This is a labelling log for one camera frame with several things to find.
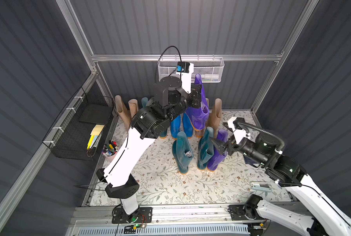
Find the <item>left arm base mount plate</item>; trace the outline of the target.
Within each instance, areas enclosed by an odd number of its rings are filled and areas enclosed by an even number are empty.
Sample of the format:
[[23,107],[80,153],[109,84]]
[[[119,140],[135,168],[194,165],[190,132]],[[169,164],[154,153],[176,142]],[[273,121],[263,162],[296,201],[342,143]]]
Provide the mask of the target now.
[[139,207],[132,214],[126,214],[123,208],[119,205],[112,211],[112,224],[151,223],[152,216],[152,207]]

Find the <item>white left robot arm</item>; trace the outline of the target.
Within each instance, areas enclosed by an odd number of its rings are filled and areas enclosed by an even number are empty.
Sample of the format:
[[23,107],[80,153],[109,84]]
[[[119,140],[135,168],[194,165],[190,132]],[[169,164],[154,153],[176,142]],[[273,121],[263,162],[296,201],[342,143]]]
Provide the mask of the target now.
[[194,83],[178,77],[162,78],[154,85],[154,97],[140,109],[130,122],[127,138],[108,167],[98,169],[96,175],[107,183],[105,192],[118,198],[126,215],[138,212],[136,192],[139,185],[131,175],[134,166],[171,122],[188,108],[200,108],[203,83],[199,75]]

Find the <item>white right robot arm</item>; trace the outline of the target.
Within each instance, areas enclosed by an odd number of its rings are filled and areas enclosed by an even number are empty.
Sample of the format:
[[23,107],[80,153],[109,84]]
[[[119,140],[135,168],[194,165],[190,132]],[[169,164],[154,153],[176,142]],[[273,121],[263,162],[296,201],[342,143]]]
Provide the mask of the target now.
[[259,129],[254,142],[249,130],[237,129],[227,141],[212,138],[219,153],[240,152],[264,168],[276,185],[285,189],[310,212],[293,213],[256,194],[245,202],[246,218],[267,219],[303,236],[351,236],[351,218],[343,213],[314,183],[306,170],[294,159],[283,155],[284,141],[267,130]]

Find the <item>dark teal boot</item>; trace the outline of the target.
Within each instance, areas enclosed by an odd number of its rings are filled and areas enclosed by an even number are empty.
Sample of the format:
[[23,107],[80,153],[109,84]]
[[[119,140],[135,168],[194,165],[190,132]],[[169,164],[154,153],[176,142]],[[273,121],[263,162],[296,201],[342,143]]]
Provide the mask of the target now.
[[165,129],[160,133],[159,137],[161,139],[165,139],[165,138],[167,138],[167,133],[168,133],[168,129]]
[[143,97],[141,99],[142,107],[145,108],[148,105],[148,102],[149,102],[149,99],[147,97]]

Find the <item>beige rain boot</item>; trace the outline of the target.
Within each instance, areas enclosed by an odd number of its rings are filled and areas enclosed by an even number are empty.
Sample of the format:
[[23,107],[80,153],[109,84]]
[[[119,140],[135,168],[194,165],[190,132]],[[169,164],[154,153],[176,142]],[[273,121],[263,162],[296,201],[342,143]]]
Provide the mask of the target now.
[[[206,101],[207,101],[207,107],[209,108],[209,99],[206,98]],[[195,130],[195,136],[197,138],[202,138],[203,135],[204,135],[204,131],[205,131],[206,128],[202,129],[202,130]]]
[[138,100],[130,99],[128,102],[128,105],[129,105],[129,111],[130,111],[131,117],[133,118],[139,111]]
[[131,123],[131,114],[125,106],[120,95],[115,96],[115,106],[119,117],[121,118],[126,130],[128,131]]
[[222,119],[222,100],[220,98],[215,99],[212,112],[209,115],[208,126],[212,127],[214,131],[218,130]]

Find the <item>blue rain boot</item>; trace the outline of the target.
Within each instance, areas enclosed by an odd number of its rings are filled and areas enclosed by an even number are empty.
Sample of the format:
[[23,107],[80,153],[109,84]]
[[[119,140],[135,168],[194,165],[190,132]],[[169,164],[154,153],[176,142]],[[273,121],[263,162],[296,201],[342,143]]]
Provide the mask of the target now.
[[183,114],[182,122],[183,122],[184,133],[186,134],[186,137],[190,139],[193,136],[194,128],[186,113]]
[[177,139],[177,134],[180,132],[181,116],[177,116],[173,121],[171,121],[171,137]]

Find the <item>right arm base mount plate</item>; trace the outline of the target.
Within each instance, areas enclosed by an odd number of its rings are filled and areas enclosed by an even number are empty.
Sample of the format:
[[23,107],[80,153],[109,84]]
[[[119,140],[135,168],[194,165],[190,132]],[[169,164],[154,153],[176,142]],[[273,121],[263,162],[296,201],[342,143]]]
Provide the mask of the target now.
[[232,221],[253,220],[246,216],[246,210],[242,204],[228,205],[228,213]]

